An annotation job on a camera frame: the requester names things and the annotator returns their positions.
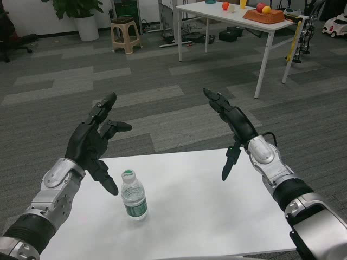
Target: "wall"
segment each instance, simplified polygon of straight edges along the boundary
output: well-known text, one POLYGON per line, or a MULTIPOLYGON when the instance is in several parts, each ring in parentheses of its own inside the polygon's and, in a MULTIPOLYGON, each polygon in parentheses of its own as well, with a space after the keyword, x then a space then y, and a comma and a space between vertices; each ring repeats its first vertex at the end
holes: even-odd
MULTIPOLYGON (((162 0, 163 4, 172 8, 172 0, 162 0)), ((195 3, 195 0, 188 0, 188 3, 195 3)), ((183 4, 183 0, 177 1, 178 5, 183 4)), ((159 21, 158 0, 139 0, 141 19, 146 19, 147 22, 159 21)))
MULTIPOLYGON (((101 0, 104 13, 95 12, 99 28, 109 27, 108 10, 111 8, 110 0, 101 0)), ((52 2, 42 3, 41 0, 3 0, 6 11, 16 27, 18 35, 27 34, 57 34, 76 31, 73 19, 66 15, 59 20, 55 15, 52 2)))

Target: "toy car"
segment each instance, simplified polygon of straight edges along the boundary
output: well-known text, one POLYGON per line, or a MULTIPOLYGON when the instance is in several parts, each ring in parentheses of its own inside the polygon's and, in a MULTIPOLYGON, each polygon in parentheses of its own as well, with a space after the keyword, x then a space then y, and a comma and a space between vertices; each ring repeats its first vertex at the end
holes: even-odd
POLYGON ((331 34, 331 38, 337 35, 347 34, 347 15, 341 14, 326 21, 322 33, 331 34))

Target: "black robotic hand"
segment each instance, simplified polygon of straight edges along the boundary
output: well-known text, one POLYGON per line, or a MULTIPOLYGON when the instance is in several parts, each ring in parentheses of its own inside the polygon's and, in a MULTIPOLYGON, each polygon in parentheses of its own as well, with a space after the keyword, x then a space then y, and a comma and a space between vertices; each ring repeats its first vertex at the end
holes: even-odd
POLYGON ((241 145, 247 147, 250 139, 256 137, 258 133, 242 110, 230 105, 229 101, 221 93, 214 93, 204 88, 204 94, 210 100, 211 107, 219 113, 221 119, 234 132, 235 143, 228 148, 226 154, 228 159, 222 172, 222 180, 225 181, 233 165, 237 163, 241 153, 241 145))
POLYGON ((87 120, 80 123, 72 134, 65 154, 66 158, 87 170, 112 195, 118 194, 118 188, 108 175, 107 165, 99 158, 106 152, 110 138, 117 132, 132 129, 127 123, 108 120, 98 132, 99 125, 107 118, 116 99, 116 94, 111 93, 93 107, 87 120))

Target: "potted plant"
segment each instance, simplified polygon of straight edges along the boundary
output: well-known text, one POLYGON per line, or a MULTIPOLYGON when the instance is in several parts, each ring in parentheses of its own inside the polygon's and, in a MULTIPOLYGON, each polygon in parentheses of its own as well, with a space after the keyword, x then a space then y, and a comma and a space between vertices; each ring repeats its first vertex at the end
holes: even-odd
POLYGON ((91 10, 95 9, 104 12, 99 4, 99 0, 53 0, 53 7, 59 20, 64 14, 74 18, 78 32, 82 41, 93 41, 99 38, 97 22, 91 10))

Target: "plastic bottle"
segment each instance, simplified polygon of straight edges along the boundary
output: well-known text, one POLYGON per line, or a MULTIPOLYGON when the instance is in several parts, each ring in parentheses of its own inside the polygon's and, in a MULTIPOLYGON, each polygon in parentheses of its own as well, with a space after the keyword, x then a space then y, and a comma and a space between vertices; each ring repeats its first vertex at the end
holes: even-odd
POLYGON ((146 194, 142 183, 136 178, 135 171, 126 170, 121 174, 123 184, 121 197, 128 215, 134 220, 147 216, 146 194))

